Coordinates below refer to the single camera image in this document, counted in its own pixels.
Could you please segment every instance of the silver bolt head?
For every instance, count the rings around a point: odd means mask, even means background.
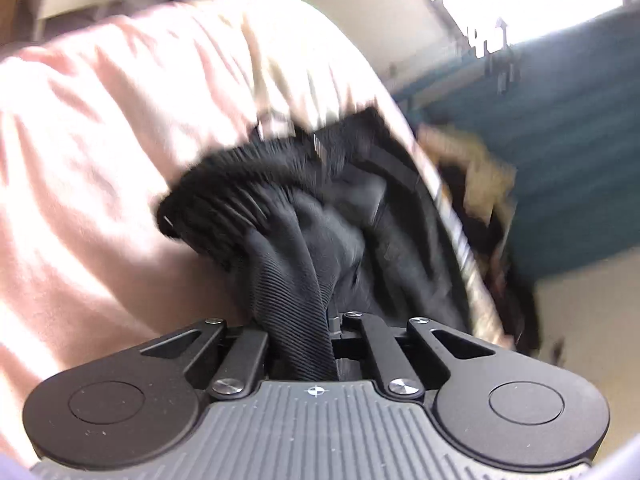
[[[413,395],[420,391],[418,384],[411,379],[394,379],[389,383],[389,389],[396,395]]]
[[[239,394],[244,390],[244,383],[234,378],[218,379],[211,385],[211,389],[220,395]]]

